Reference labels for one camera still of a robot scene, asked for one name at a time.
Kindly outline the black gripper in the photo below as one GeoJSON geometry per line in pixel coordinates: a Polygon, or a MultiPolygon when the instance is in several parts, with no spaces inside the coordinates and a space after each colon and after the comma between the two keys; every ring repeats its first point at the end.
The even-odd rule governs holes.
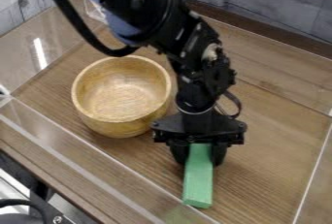
{"type": "Polygon", "coordinates": [[[176,161],[184,165],[189,155],[189,144],[213,144],[213,166],[223,165],[229,146],[244,144],[247,124],[216,110],[189,114],[178,112],[157,119],[150,125],[157,143],[170,144],[176,161]]]}

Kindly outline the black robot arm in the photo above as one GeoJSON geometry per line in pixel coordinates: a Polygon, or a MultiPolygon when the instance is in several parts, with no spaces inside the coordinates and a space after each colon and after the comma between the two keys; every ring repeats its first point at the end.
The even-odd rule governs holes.
{"type": "Polygon", "coordinates": [[[236,71],[224,50],[220,34],[185,0],[97,0],[105,9],[113,35],[125,44],[106,46],[93,34],[69,0],[54,0],[86,42],[102,53],[124,57],[142,47],[165,54],[177,74],[178,112],[152,122],[154,140],[170,147],[184,164],[197,144],[208,146],[208,158],[219,166],[228,149],[244,143],[247,124],[239,115],[221,110],[219,100],[236,85],[236,71]]]}

